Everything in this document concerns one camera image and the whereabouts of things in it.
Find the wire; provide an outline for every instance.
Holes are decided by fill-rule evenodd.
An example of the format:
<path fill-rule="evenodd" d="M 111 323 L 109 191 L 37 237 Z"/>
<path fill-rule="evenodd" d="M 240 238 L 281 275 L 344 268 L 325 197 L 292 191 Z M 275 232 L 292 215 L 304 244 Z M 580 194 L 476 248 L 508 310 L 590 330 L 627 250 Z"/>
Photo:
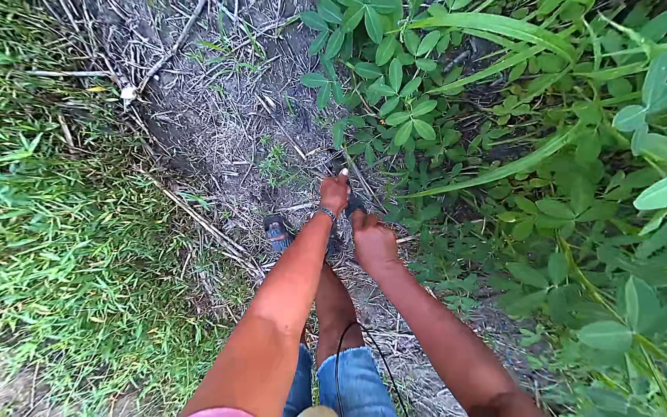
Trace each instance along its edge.
<path fill-rule="evenodd" d="M 334 373 L 334 379 L 336 379 L 336 396 L 337 399 L 339 400 L 339 412 L 341 412 L 341 417 L 344 417 L 344 407 L 342 406 L 341 403 L 341 390 L 339 389 L 339 353 L 341 352 L 341 345 L 344 343 L 344 336 L 346 336 L 346 333 L 349 331 L 349 328 L 354 326 L 355 324 L 359 326 L 360 329 L 364 330 L 367 333 L 367 336 L 369 336 L 370 339 L 372 340 L 372 344 L 374 344 L 375 347 L 377 348 L 377 352 L 383 359 L 384 368 L 385 370 L 388 371 L 388 376 L 390 376 L 390 380 L 393 383 L 393 389 L 395 390 L 395 394 L 398 396 L 398 403 L 400 403 L 400 408 L 403 410 L 403 414 L 405 415 L 405 417 L 408 417 L 408 411 L 405 409 L 405 403 L 403 402 L 403 398 L 400 396 L 400 391 L 398 390 L 398 386 L 396 386 L 395 384 L 395 378 L 393 378 L 393 373 L 390 371 L 388 362 L 384 359 L 383 350 L 379 348 L 379 345 L 377 344 L 377 342 L 375 342 L 375 338 L 372 337 L 372 334 L 370 333 L 369 329 L 362 326 L 358 321 L 353 321 L 349 323 L 346 329 L 344 329 L 344 331 L 341 333 L 341 337 L 339 337 L 339 346 L 336 348 L 336 364 L 333 369 L 333 373 Z"/>

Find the vegetation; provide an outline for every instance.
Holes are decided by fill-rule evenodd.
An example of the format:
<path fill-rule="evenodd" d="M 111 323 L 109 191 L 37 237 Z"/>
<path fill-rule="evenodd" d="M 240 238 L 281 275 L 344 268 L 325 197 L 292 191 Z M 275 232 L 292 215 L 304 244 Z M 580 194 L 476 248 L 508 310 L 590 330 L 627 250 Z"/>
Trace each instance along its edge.
<path fill-rule="evenodd" d="M 0 366 L 36 367 L 71 411 L 105 415 L 133 393 L 140 410 L 176 412 L 227 328 L 189 314 L 188 239 L 131 168 L 140 138 L 110 83 L 25 73 L 75 69 L 58 28 L 0 1 Z"/>
<path fill-rule="evenodd" d="M 471 3 L 321 0 L 300 17 L 324 71 L 301 83 L 354 109 L 338 147 L 402 155 L 389 216 L 420 236 L 419 279 L 468 309 L 477 261 L 539 321 L 526 344 L 551 343 L 534 362 L 563 376 L 553 412 L 667 415 L 667 10 Z M 468 36 L 497 51 L 463 76 Z"/>

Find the denim shorts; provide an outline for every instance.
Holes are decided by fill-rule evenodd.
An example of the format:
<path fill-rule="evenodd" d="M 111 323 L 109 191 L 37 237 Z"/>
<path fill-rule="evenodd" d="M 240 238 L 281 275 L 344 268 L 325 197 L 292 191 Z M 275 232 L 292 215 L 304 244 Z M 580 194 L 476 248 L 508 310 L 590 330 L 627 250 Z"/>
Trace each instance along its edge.
<path fill-rule="evenodd" d="M 313 405 L 310 380 L 313 360 L 308 348 L 301 344 L 295 378 L 290 387 L 283 417 L 296 417 Z M 339 354 L 339 392 L 343 414 L 339 409 L 336 389 L 336 355 L 329 356 L 318 369 L 321 405 L 345 417 L 386 415 L 395 417 L 395 407 L 377 373 L 372 351 L 366 346 L 347 349 Z"/>

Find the sandal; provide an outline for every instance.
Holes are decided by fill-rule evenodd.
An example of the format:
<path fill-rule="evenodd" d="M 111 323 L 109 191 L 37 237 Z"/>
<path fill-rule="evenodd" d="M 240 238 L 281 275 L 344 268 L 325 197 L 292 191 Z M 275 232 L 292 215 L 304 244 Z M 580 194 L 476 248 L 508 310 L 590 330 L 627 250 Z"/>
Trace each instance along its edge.
<path fill-rule="evenodd" d="M 283 217 L 276 214 L 264 218 L 264 232 L 267 239 L 272 243 L 272 250 L 276 254 L 283 253 L 295 240 L 295 235 L 284 225 Z M 336 235 L 336 225 L 334 224 L 326 245 L 326 259 L 338 254 L 341 251 L 340 246 L 341 242 Z"/>
<path fill-rule="evenodd" d="M 291 244 L 295 236 L 288 231 L 281 216 L 271 215 L 264 218 L 264 232 L 272 243 L 272 250 L 281 254 Z"/>

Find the foot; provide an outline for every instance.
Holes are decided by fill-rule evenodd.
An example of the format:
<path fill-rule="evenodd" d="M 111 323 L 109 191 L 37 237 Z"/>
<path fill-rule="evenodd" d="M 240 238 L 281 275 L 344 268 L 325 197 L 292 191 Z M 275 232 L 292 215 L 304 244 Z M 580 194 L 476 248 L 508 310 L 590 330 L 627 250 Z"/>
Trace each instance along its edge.
<path fill-rule="evenodd" d="M 295 236 L 284 225 L 284 219 L 281 216 L 266 216 L 264 218 L 264 232 L 267 239 L 272 243 L 272 250 L 276 254 L 283 253 L 295 239 Z"/>

